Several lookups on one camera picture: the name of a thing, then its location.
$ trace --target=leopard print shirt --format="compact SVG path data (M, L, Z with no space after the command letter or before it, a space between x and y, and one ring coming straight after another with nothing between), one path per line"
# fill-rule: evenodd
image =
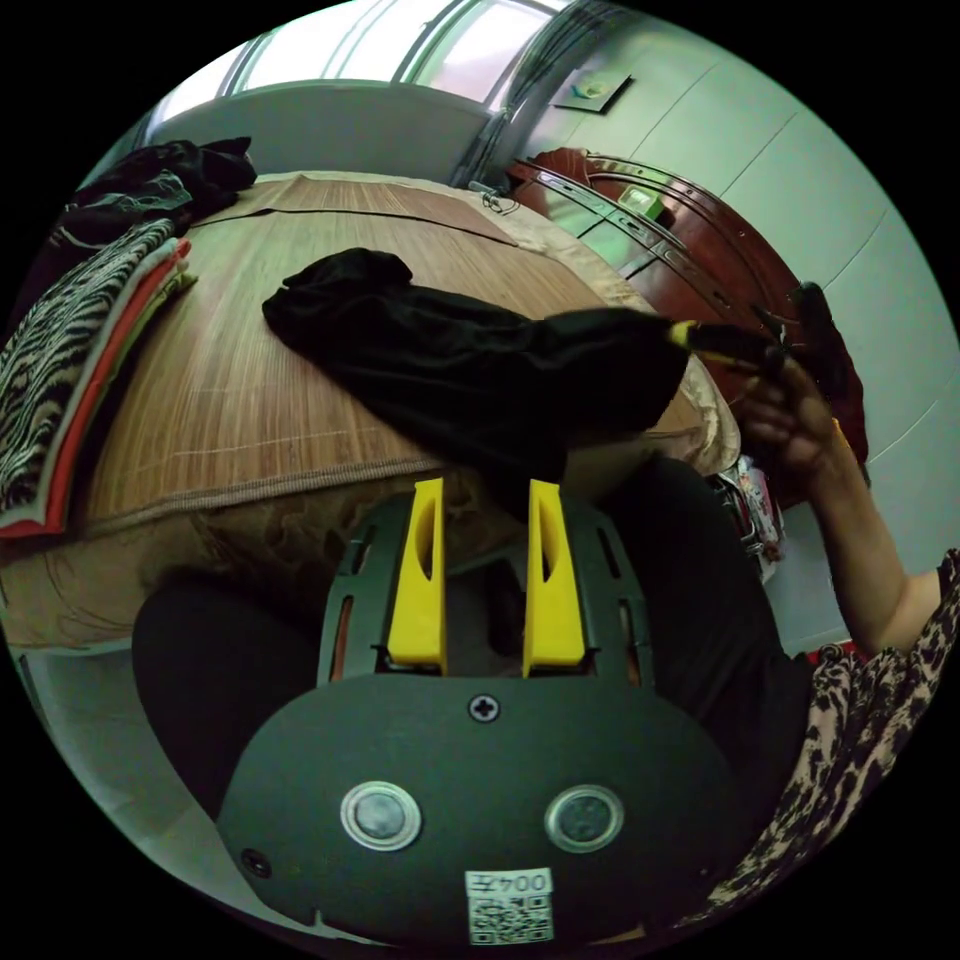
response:
M937 691L960 632L960 550L940 568L942 600L909 653L869 661L828 647L813 675L807 734L774 815L707 908L681 927L719 919L784 879L828 844L893 768Z

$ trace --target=bed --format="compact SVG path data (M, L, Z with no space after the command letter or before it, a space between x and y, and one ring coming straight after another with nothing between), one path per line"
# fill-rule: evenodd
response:
M399 436L277 341L260 305L282 279L353 246L399 255L414 282L542 319L589 306L649 309L580 241L509 201L425 181L304 171L262 176L195 224L198 282L158 317L69 535L0 553L10 647L96 652L129 638L174 568L227 574L319 623L349 532L383 497L442 474L448 563L522 528L478 478ZM585 443L565 483L595 498L652 449L704 475L729 467L739 433L691 359L660 422Z

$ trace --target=leg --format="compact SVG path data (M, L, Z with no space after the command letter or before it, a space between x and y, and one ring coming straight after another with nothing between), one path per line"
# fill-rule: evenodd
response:
M657 457L600 507L646 597L657 692L711 734L762 820L799 755L811 668L783 652L733 519L693 468Z
M150 597L133 627L133 672L150 726L214 819L244 748L316 686L319 646L230 586L186 580Z

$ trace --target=printed label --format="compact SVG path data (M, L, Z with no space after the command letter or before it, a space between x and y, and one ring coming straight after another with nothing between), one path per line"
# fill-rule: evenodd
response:
M469 870L465 878L471 944L505 946L553 939L549 867Z

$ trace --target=red fabric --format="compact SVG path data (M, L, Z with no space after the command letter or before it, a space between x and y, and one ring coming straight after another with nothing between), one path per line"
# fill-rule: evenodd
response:
M845 653L852 653L855 657L859 657L861 660L866 660L867 658L857 649L856 644L852 640L848 640L846 643L839 643L837 646L840 647ZM820 662L820 654L823 651L813 650L807 654L807 659L814 665Z
M110 340L104 347L103 353L97 361L93 376L84 391L80 404L77 407L73 420L67 429L67 435L64 437L63 445L57 456L57 463L54 467L53 476L50 480L50 490L47 500L47 507L43 523L37 523L34 520L20 520L8 527L0 528L0 539L12 540L21 537L33 537L38 534L62 533L66 526L67 505L70 499L70 490L72 487L73 469L77 462L77 455L83 438L86 436L87 427L96 411L97 401L105 389L113 370L114 361L121 347L130 336L131 330L136 325L140 314L150 301L150 298L157 292L160 285L167 279L170 272L175 269L179 260L182 260L190 252L190 241L186 238L181 239L177 244L176 252L160 264L150 273L148 273L134 291L130 302L124 308L117 325L110 334Z

